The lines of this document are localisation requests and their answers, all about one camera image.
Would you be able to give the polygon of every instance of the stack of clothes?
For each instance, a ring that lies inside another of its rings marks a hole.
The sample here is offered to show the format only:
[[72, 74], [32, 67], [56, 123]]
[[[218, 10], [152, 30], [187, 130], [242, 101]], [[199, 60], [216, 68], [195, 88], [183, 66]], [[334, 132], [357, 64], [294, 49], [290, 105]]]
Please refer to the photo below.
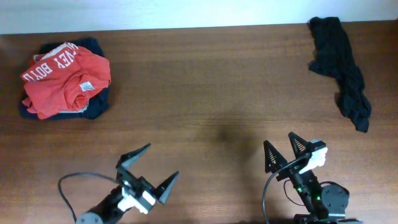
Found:
[[45, 44], [21, 78], [24, 118], [95, 119], [108, 109], [111, 70], [94, 38]]

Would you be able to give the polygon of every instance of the red t-shirt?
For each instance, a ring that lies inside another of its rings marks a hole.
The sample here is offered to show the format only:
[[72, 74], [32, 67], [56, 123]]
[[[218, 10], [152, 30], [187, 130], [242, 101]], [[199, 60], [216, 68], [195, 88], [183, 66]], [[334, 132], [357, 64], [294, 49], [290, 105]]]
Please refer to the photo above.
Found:
[[38, 62], [21, 75], [29, 96], [22, 102], [40, 119], [83, 109], [111, 83], [108, 59], [72, 43], [65, 42], [35, 60]]

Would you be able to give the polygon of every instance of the folded clothes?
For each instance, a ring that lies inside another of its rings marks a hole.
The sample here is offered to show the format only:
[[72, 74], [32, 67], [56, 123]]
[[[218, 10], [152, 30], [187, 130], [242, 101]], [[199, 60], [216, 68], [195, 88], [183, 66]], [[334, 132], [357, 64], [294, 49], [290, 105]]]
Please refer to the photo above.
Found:
[[[90, 50], [92, 53], [104, 57], [104, 53], [103, 53], [100, 45], [98, 44], [98, 41], [92, 37], [80, 39], [80, 40], [74, 40], [74, 41], [71, 41], [71, 43], [73, 43], [77, 46], [80, 46], [80, 47], [84, 47], [84, 48]], [[45, 45], [41, 46], [41, 48], [39, 50], [39, 54], [49, 53], [51, 50], [53, 50], [54, 48], [57, 48], [61, 44], [62, 43], [45, 44]], [[95, 119], [109, 108], [108, 93], [109, 93], [109, 88], [104, 88], [97, 95], [90, 98], [88, 105], [86, 105], [82, 110], [80, 110], [80, 111], [60, 111], [59, 113], [57, 113], [47, 119], [50, 119], [50, 120], [70, 119], [70, 118]], [[26, 93], [24, 93], [23, 99], [25, 99], [25, 98], [27, 98]], [[23, 118], [38, 119], [38, 116], [36, 113], [30, 113], [30, 112], [28, 112], [27, 109], [28, 108], [23, 103], [21, 103], [19, 105], [19, 111]]]
[[309, 70], [333, 77], [340, 86], [337, 100], [343, 116], [350, 118], [358, 131], [366, 133], [372, 107], [364, 96], [365, 83], [356, 66], [348, 36], [337, 17], [314, 17], [309, 24], [317, 55]]
[[[96, 96], [89, 100], [87, 109], [80, 113], [58, 113], [47, 119], [49, 120], [61, 120], [71, 118], [87, 118], [95, 119], [101, 115], [104, 111], [109, 108], [108, 104], [109, 88], [104, 88]], [[19, 105], [19, 112], [23, 118], [38, 119], [37, 114], [30, 113], [22, 103]]]
[[36, 57], [21, 75], [28, 112], [45, 119], [61, 111], [84, 109], [111, 81], [109, 61], [69, 42]]

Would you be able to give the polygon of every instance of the clothing tag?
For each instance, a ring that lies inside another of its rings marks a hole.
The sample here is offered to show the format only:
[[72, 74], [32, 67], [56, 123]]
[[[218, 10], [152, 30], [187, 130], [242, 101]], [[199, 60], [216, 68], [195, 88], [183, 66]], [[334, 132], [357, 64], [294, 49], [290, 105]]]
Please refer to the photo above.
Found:
[[95, 90], [95, 88], [93, 87], [93, 85], [89, 81], [83, 82], [82, 84], [80, 84], [80, 88], [83, 91]]

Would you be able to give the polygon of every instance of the white wall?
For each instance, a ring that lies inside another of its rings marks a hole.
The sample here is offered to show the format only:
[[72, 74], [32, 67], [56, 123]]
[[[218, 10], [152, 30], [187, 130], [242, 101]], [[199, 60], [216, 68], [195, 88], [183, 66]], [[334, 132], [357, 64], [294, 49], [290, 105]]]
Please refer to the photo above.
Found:
[[164, 29], [398, 17], [397, 0], [0, 0], [0, 34]]

